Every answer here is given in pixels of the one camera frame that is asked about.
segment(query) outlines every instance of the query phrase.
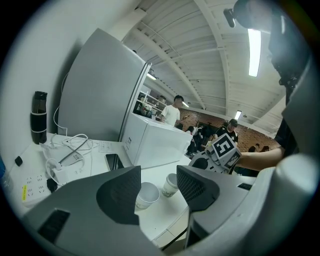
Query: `fluorescent light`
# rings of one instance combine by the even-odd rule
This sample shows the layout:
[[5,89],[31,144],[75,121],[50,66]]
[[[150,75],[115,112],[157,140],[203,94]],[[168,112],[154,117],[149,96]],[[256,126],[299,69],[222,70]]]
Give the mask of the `fluorescent light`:
[[238,111],[236,112],[236,114],[235,114],[234,119],[235,119],[235,120],[238,120],[239,117],[241,116],[241,113],[242,113],[242,111],[238,110]]
[[185,105],[187,108],[189,108],[189,106],[187,105],[187,103],[185,103],[184,101],[182,101],[182,104]]
[[261,32],[254,29],[248,29],[248,35],[250,45],[249,76],[256,77],[258,75],[260,63]]
[[152,74],[148,73],[146,74],[148,77],[150,77],[152,80],[157,80],[157,78],[155,76],[153,76]]

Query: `yellow label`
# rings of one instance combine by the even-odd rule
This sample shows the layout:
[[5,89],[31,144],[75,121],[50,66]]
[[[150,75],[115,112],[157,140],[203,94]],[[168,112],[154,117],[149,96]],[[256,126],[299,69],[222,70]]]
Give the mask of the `yellow label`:
[[27,199],[27,185],[24,185],[22,188],[22,201],[26,201]]

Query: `power outlet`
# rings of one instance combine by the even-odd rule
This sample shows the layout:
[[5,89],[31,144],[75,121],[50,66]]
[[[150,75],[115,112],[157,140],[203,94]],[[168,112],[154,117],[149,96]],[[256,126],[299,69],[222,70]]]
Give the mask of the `power outlet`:
[[45,174],[27,176],[22,182],[21,199],[25,207],[33,207],[50,194]]

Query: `smartphone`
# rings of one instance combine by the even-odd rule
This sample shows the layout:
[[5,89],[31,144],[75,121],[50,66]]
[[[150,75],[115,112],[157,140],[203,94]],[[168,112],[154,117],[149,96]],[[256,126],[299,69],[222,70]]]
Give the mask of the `smartphone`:
[[120,157],[117,154],[106,154],[105,159],[107,164],[109,165],[110,171],[124,168],[124,165],[122,164]]

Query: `ceiling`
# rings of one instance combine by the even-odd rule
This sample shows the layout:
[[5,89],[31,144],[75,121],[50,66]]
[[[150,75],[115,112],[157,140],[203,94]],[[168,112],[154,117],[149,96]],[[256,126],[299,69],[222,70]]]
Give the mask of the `ceiling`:
[[172,95],[190,107],[233,118],[241,110],[274,137],[285,107],[285,88],[270,62],[270,35],[261,34],[257,77],[248,75],[248,30],[229,27],[223,14],[236,0],[143,0],[147,15],[124,44],[148,63]]

